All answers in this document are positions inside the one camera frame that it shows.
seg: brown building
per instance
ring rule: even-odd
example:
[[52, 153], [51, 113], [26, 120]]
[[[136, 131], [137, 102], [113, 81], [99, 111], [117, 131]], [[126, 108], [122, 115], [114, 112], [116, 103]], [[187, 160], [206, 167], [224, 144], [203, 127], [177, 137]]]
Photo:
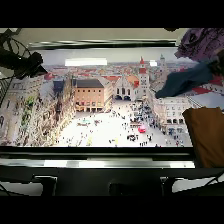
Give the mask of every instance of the brown building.
[[74, 80], [75, 103], [78, 111], [99, 112], [110, 108], [112, 86], [98, 79]]

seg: brown cloth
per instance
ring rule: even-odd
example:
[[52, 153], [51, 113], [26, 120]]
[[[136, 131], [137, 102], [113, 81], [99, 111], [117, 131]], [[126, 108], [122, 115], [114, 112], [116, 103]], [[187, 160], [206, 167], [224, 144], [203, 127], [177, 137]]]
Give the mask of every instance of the brown cloth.
[[220, 108], [187, 109], [183, 116], [199, 163], [224, 167], [224, 115]]

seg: purple cloth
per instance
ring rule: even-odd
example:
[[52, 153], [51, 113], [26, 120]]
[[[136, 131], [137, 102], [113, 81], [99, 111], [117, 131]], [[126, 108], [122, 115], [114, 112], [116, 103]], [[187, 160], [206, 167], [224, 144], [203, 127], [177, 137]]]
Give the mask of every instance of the purple cloth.
[[203, 61], [212, 58], [219, 48], [224, 48], [224, 28], [191, 28], [182, 38], [175, 56]]

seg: blue cloth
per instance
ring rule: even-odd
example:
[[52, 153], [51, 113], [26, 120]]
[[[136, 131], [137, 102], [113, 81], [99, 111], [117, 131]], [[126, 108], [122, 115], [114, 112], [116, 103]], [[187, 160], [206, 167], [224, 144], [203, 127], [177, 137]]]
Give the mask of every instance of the blue cloth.
[[195, 87], [207, 84], [212, 79], [213, 75], [208, 64], [203, 62], [186, 71], [170, 73], [165, 85], [155, 96], [157, 99], [178, 96]]

